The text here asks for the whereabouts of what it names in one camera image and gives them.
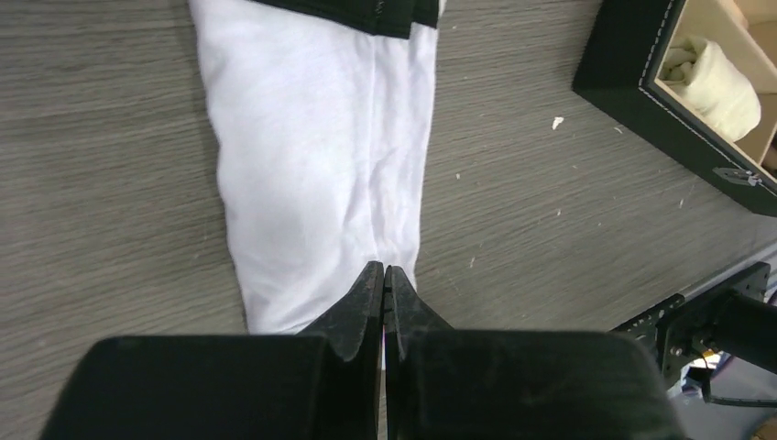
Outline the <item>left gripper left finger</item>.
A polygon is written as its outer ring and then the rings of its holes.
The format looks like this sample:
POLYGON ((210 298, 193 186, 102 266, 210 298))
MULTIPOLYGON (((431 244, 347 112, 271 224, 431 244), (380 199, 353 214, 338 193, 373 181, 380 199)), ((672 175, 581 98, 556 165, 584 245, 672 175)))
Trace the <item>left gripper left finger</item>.
POLYGON ((95 343, 45 439, 374 439, 384 268, 295 335, 124 335, 95 343))

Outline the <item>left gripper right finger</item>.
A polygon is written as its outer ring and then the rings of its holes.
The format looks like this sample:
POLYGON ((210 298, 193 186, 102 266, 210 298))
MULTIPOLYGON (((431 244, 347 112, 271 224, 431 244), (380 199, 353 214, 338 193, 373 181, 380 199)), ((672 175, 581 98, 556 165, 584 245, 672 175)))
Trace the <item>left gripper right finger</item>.
POLYGON ((647 351, 620 333, 462 330, 405 272, 384 284, 391 439, 682 439, 647 351))

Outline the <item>white black-trimmed underwear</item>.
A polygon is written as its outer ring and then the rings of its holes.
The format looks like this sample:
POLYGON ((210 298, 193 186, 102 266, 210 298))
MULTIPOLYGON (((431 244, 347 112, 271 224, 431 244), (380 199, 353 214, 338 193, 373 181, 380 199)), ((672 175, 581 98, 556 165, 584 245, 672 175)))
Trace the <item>white black-trimmed underwear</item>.
POLYGON ((415 270, 442 1, 192 1, 227 245, 253 334, 370 261, 415 270))

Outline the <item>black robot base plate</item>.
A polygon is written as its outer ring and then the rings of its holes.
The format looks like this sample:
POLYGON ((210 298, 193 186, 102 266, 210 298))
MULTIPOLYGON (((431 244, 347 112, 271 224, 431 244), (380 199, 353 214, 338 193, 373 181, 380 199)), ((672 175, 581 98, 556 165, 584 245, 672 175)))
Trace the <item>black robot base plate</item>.
POLYGON ((772 266, 757 261, 690 299, 676 293, 614 328, 645 347, 677 393, 696 391, 707 404, 776 407, 776 400, 720 397, 712 381, 723 365, 706 353, 776 372, 776 304, 767 296, 772 266))

